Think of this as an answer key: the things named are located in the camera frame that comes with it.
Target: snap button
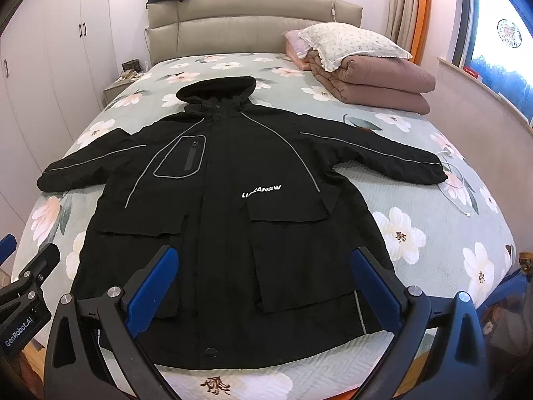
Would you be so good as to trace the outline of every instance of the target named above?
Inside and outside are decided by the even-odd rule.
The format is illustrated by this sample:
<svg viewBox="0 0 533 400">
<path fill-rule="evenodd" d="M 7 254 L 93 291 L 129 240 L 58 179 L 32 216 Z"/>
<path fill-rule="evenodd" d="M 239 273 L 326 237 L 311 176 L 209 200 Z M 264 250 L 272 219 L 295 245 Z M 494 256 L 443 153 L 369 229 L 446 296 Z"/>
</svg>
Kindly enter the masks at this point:
<svg viewBox="0 0 533 400">
<path fill-rule="evenodd" d="M 212 347 L 208 347 L 207 349 L 205 349 L 204 355 L 208 358 L 214 358 L 217 356 L 217 350 Z"/>
</svg>

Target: white flower print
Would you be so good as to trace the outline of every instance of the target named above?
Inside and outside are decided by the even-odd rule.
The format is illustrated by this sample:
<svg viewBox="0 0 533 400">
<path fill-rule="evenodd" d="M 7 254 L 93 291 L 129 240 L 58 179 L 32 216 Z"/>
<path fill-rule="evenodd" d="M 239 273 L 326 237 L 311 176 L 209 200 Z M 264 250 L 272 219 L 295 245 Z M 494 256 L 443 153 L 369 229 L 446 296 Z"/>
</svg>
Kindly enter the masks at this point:
<svg viewBox="0 0 533 400">
<path fill-rule="evenodd" d="M 408 264 L 417 263 L 419 249 L 426 245 L 426 235 L 411 226 L 409 215 L 393 207 L 388 212 L 388 218 L 381 212 L 374 212 L 372 216 L 383 235 L 391 260 L 403 258 Z"/>
<path fill-rule="evenodd" d="M 494 329 L 494 325 L 489 320 L 487 323 L 485 323 L 485 326 L 483 327 L 483 335 L 489 335 L 493 329 Z"/>
<path fill-rule="evenodd" d="M 452 158 L 464 159 L 457 148 L 442 134 L 431 134 L 431 139 L 439 145 L 441 150 L 446 150 Z"/>
<path fill-rule="evenodd" d="M 507 275 L 509 269 L 511 268 L 511 265 L 513 264 L 513 256 L 511 255 L 511 250 L 505 248 L 504 253 L 504 268 L 502 269 L 502 279 Z"/>
<path fill-rule="evenodd" d="M 494 212 L 498 213 L 498 204 L 490 194 L 487 187 L 483 187 L 479 190 L 479 193 L 483 196 L 485 199 L 485 203 L 487 203 L 487 206 Z"/>
<path fill-rule="evenodd" d="M 337 98 L 333 96 L 328 90 L 322 86 L 301 87 L 302 92 L 313 95 L 313 99 L 321 102 L 336 101 Z"/>
<path fill-rule="evenodd" d="M 165 372 L 164 376 L 175 391 L 190 393 L 190 398 L 222 396 L 236 400 L 287 400 L 287 395 L 292 390 L 292 380 L 281 372 L 271 374 L 228 374 L 227 372 L 228 370 L 213 370 L 201 375 Z"/>
<path fill-rule="evenodd" d="M 178 63 L 174 66 L 170 66 L 171 69 L 178 69 L 178 68 L 186 68 L 189 64 L 188 63 Z"/>
<path fill-rule="evenodd" d="M 227 57 L 223 55 L 210 55 L 209 57 L 204 58 L 204 62 L 217 62 L 219 60 L 224 60 L 225 58 Z"/>
<path fill-rule="evenodd" d="M 274 68 L 272 72 L 279 73 L 282 77 L 304 77 L 305 74 L 297 69 Z"/>
<path fill-rule="evenodd" d="M 141 100 L 141 97 L 141 93 L 132 93 L 131 95 L 123 97 L 122 99 L 116 101 L 111 108 L 118 108 L 119 106 L 128 106 L 130 104 L 136 104 L 138 101 Z"/>
<path fill-rule="evenodd" d="M 78 272 L 79 266 L 79 253 L 83 248 L 83 243 L 85 242 L 85 232 L 82 231 L 78 233 L 73 243 L 73 251 L 65 259 L 67 277 L 74 279 L 76 272 Z"/>
<path fill-rule="evenodd" d="M 182 72 L 177 75 L 170 75 L 167 78 L 167 81 L 170 84 L 174 84 L 174 82 L 188 82 L 188 81 L 194 81 L 195 78 L 200 74 L 200 72 Z"/>
<path fill-rule="evenodd" d="M 255 105 L 262 105 L 262 106 L 268 106 L 269 108 L 272 106 L 270 102 L 260 101 L 259 99 L 250 98 L 250 101 Z"/>
<path fill-rule="evenodd" d="M 31 219 L 34 220 L 31 224 L 31 230 L 34 233 L 34 241 L 37 241 L 37 245 L 41 245 L 44 240 L 50 234 L 52 227 L 59 216 L 59 210 L 61 203 L 59 198 L 51 196 L 44 204 L 33 212 Z"/>
<path fill-rule="evenodd" d="M 176 97 L 175 93 L 170 93 L 168 95 L 164 95 L 163 99 L 161 99 L 161 100 L 164 102 L 164 104 L 161 105 L 161 106 L 164 106 L 164 107 L 174 106 L 174 105 L 179 105 L 179 104 L 183 104 L 184 103 L 183 101 L 180 101 Z"/>
<path fill-rule="evenodd" d="M 255 90 L 261 90 L 262 88 L 272 88 L 267 83 L 262 81 L 255 81 Z"/>
<path fill-rule="evenodd" d="M 215 69 L 215 70 L 218 70 L 218 69 L 222 69 L 222 70 L 226 70 L 226 69 L 233 69 L 233 68 L 241 68 L 241 64 L 239 62 L 228 62 L 228 63 L 219 63 L 219 64 L 215 64 L 214 66 L 211 67 L 211 69 Z"/>
<path fill-rule="evenodd" d="M 494 264 L 487 256 L 487 250 L 481 242 L 476 242 L 474 251 L 463 249 L 464 268 L 470 277 L 468 293 L 475 307 L 479 307 L 487 298 L 494 283 Z"/>
<path fill-rule="evenodd" d="M 401 116 L 396 116 L 394 114 L 378 113 L 376 114 L 376 117 L 380 120 L 383 120 L 385 123 L 388 123 L 390 125 L 396 125 L 398 129 L 404 132 L 410 132 L 409 128 L 411 127 L 411 123 L 404 120 Z"/>
<path fill-rule="evenodd" d="M 89 130 L 82 135 L 79 136 L 78 140 L 76 141 L 76 144 L 79 144 L 79 148 L 83 148 L 89 144 L 91 144 L 94 140 L 96 140 L 98 137 L 101 137 L 107 132 L 109 132 L 109 129 L 115 125 L 114 119 L 109 119 L 106 121 L 97 121 L 94 125 L 92 125 Z"/>
<path fill-rule="evenodd" d="M 468 190 L 466 189 L 466 185 L 459 177 L 455 176 L 455 174 L 444 170 L 444 173 L 448 178 L 444 182 L 444 189 L 447 190 L 448 195 L 453 199 L 459 199 L 463 205 L 466 206 L 468 203 L 470 207 L 472 206 L 472 200 L 470 198 L 470 194 L 468 194 Z"/>
<path fill-rule="evenodd" d="M 150 77 L 152 76 L 151 72 L 147 72 L 145 74 L 143 74 L 142 76 L 140 76 L 137 81 L 142 81 L 144 79 L 149 79 Z"/>
</svg>

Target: reflective stripe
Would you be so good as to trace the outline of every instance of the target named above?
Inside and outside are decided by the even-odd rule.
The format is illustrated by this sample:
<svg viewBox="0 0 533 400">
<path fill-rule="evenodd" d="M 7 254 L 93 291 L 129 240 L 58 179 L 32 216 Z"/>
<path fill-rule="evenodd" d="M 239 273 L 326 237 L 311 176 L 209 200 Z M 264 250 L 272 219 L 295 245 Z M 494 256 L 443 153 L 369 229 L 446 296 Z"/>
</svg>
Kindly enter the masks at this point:
<svg viewBox="0 0 533 400">
<path fill-rule="evenodd" d="M 195 138 L 195 137 L 204 137 L 204 145 L 202 146 L 202 156 L 200 157 L 200 164 L 198 164 L 198 168 L 192 172 L 192 173 L 189 173 L 185 176 L 164 176 L 164 175 L 161 175 L 161 174 L 156 174 L 156 172 L 158 171 L 159 168 L 161 168 L 161 166 L 163 165 L 163 162 L 165 162 L 165 159 L 167 158 L 168 155 L 170 155 L 170 153 L 174 150 L 174 148 L 179 144 L 179 142 L 181 141 L 182 138 Z M 204 152 L 205 152 L 205 144 L 206 144 L 206 137 L 205 135 L 184 135 L 182 137 L 180 137 L 180 139 L 176 142 L 176 144 L 174 144 L 172 146 L 172 148 L 169 150 L 169 152 L 165 155 L 165 157 L 163 158 L 163 160 L 159 163 L 159 165 L 157 166 L 157 168 L 154 170 L 153 172 L 153 175 L 155 177 L 167 177 L 168 179 L 183 179 L 184 177 L 189 177 L 189 176 L 192 176 L 193 174 L 195 173 L 198 173 L 198 171 L 200 170 L 201 166 L 202 166 L 202 161 L 204 160 Z"/>
<path fill-rule="evenodd" d="M 274 134 L 276 134 L 278 137 L 280 137 L 284 142 L 286 142 L 290 148 L 294 151 L 294 153 L 296 153 L 296 156 L 298 156 L 299 160 L 302 161 L 302 164 L 303 166 L 305 167 L 305 169 L 307 170 L 307 173 L 309 174 L 309 176 L 311 177 L 311 180 L 313 180 L 313 183 L 314 183 L 314 187 L 316 188 L 316 190 L 318 192 L 320 192 L 320 188 L 318 187 L 318 185 L 316 184 L 316 180 L 314 179 L 313 175 L 311 174 L 311 172 L 309 171 L 309 169 L 307 168 L 305 162 L 303 161 L 302 157 L 298 154 L 298 152 L 296 151 L 296 149 L 294 147 L 292 147 L 292 145 L 287 141 L 285 140 L 281 135 L 279 135 L 274 129 L 271 129 L 269 128 L 268 126 L 265 126 L 263 125 L 262 123 L 259 123 L 257 120 L 254 120 L 252 119 L 251 117 L 248 117 L 246 116 L 246 114 L 244 114 L 243 112 L 241 112 L 241 114 L 246 117 L 247 119 L 250 119 L 251 121 L 257 123 L 258 125 L 261 125 L 263 128 L 266 128 L 268 130 L 271 130 L 272 132 L 274 132 Z"/>
<path fill-rule="evenodd" d="M 181 137 L 185 132 L 187 132 L 188 130 L 190 129 L 193 129 L 193 127 L 195 127 L 196 125 L 198 125 L 199 123 L 202 123 L 204 121 L 204 119 L 202 118 L 200 121 L 197 121 L 194 125 L 192 125 L 190 128 L 184 130 L 180 135 L 178 135 L 177 137 L 175 137 L 174 140 L 172 140 L 171 142 L 169 142 L 169 144 L 167 144 L 166 146 L 164 146 L 161 150 L 159 150 L 152 159 L 150 159 L 150 162 L 148 163 L 148 165 L 146 166 L 145 170 L 141 173 L 141 175 L 139 176 L 139 178 L 137 179 L 137 181 L 135 182 L 135 184 L 133 185 L 133 189 L 132 191 L 130 192 L 130 195 L 128 195 L 128 198 L 126 200 L 126 204 L 124 205 L 124 209 L 128 207 L 128 203 L 130 202 L 130 198 L 131 196 L 133 195 L 133 193 L 135 192 L 135 189 L 137 188 L 137 185 L 139 184 L 139 180 L 142 179 L 142 176 L 145 175 L 146 173 L 146 170 L 148 170 L 148 167 L 151 165 L 152 162 L 154 162 L 154 159 L 156 158 L 157 155 L 159 155 L 159 153 L 161 153 L 163 150 L 165 150 L 167 147 L 169 147 L 174 141 L 176 141 L 179 137 Z"/>
<path fill-rule="evenodd" d="M 76 167 L 77 165 L 87 164 L 87 163 L 89 163 L 89 162 L 91 162 L 91 161 L 95 161 L 95 160 L 97 160 L 97 159 L 105 158 L 106 156 L 112 155 L 113 153 L 125 152 L 126 150 L 135 149 L 136 147 L 146 147 L 146 144 L 140 144 L 140 145 L 138 145 L 138 146 L 131 146 L 131 147 L 128 147 L 127 149 L 115 150 L 114 152 L 106 153 L 105 155 L 98 156 L 97 158 L 88 159 L 87 161 L 84 161 L 84 162 L 79 163 L 79 164 L 72 164 L 72 165 L 68 165 L 67 167 L 51 168 L 51 169 L 49 169 L 49 170 L 45 170 L 45 171 L 43 172 L 43 174 L 44 174 L 44 173 L 48 173 L 48 172 L 50 172 L 50 171 L 64 170 L 65 168 L 71 168 L 71 167 Z"/>
<path fill-rule="evenodd" d="M 346 143 L 346 144 L 351 144 L 353 146 L 357 146 L 357 147 L 361 147 L 362 149 L 365 149 L 365 150 L 370 150 L 371 152 L 374 152 L 374 153 L 379 153 L 380 155 L 385 155 L 385 156 L 390 156 L 392 158 L 397 158 L 397 159 L 400 159 L 402 161 L 407 161 L 407 162 L 410 162 L 410 163 L 417 163 L 417 164 L 422 164 L 422 165 L 441 165 L 441 162 L 439 161 L 439 163 L 421 163 L 419 161 L 415 161 L 413 159 L 404 159 L 404 158 L 400 158 L 399 156 L 396 156 L 396 155 L 389 155 L 388 153 L 383 153 L 383 152 L 379 152 L 377 150 L 374 150 L 374 149 L 370 149 L 368 147 L 364 147 L 360 144 L 355 144 L 355 143 L 350 143 L 349 141 L 345 141 L 345 140 L 340 140 L 338 138 L 331 138 L 331 137 L 323 137 L 321 135 L 317 135 L 317 134 L 310 134 L 309 132 L 300 132 L 300 134 L 302 135 L 312 135 L 313 137 L 317 137 L 317 138 L 323 138 L 325 140 L 335 140 L 335 141 L 342 141 L 343 143 Z"/>
<path fill-rule="evenodd" d="M 359 306 L 359 299 L 357 298 L 357 290 L 355 290 L 353 294 L 355 295 L 355 304 L 357 305 L 357 312 L 359 313 L 359 321 L 361 322 L 363 333 L 364 335 L 366 335 L 366 327 L 363 322 L 363 315 L 361 314 L 361 306 Z"/>
</svg>

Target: nightstand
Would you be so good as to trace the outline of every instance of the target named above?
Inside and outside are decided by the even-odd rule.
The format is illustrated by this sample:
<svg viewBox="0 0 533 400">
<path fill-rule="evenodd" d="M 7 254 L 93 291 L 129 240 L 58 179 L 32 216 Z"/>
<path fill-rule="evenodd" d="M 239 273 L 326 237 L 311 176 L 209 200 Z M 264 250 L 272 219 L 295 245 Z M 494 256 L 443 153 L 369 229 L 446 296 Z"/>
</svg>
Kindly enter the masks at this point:
<svg viewBox="0 0 533 400">
<path fill-rule="evenodd" d="M 119 81 L 115 81 L 109 87 L 104 89 L 103 96 L 104 100 L 106 101 L 106 106 L 135 81 L 137 81 L 137 79 L 121 79 Z"/>
</svg>

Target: folded comforter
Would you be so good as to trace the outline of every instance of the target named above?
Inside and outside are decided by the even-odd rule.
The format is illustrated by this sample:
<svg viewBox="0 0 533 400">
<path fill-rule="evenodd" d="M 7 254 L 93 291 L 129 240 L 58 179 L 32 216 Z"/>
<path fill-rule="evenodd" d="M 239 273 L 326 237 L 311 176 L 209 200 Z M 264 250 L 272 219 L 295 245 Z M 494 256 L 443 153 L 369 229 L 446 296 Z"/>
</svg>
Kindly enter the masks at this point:
<svg viewBox="0 0 533 400">
<path fill-rule="evenodd" d="M 321 66 L 318 51 L 311 50 L 307 58 Z M 331 73 L 349 84 L 393 88 L 411 93 L 435 90 L 435 77 L 405 58 L 351 55 L 343 58 L 340 67 Z"/>
<path fill-rule="evenodd" d="M 387 87 L 350 84 L 338 77 L 339 69 L 333 72 L 326 72 L 320 65 L 320 58 L 313 58 L 311 53 L 307 55 L 307 58 L 314 77 L 341 102 L 411 111 L 418 114 L 428 114 L 430 112 L 430 105 L 420 93 Z"/>
</svg>

